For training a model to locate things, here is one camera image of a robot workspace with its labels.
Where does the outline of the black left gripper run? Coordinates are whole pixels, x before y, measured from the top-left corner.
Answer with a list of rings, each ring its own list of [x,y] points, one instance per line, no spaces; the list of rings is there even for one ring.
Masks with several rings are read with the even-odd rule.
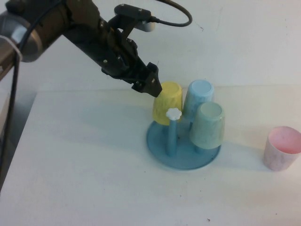
[[[140,59],[137,45],[128,38],[139,21],[97,21],[89,23],[87,55],[114,79],[132,83],[132,89],[158,97],[162,86],[158,67]]]

